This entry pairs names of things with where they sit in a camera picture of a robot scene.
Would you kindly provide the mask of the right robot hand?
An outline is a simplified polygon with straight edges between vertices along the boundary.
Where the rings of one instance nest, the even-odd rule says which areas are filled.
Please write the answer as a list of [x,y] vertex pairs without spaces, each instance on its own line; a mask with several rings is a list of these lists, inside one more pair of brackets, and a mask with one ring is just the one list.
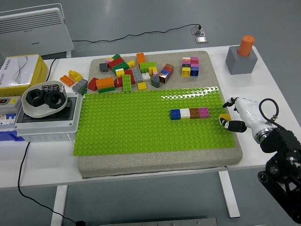
[[228,121],[220,116],[220,125],[229,131],[241,133],[245,132],[247,128],[250,128],[254,140],[260,144],[273,130],[273,127],[266,124],[266,120],[259,111],[259,103],[241,97],[232,97],[223,104],[223,108],[233,105],[235,106],[234,110],[239,113],[242,120]]

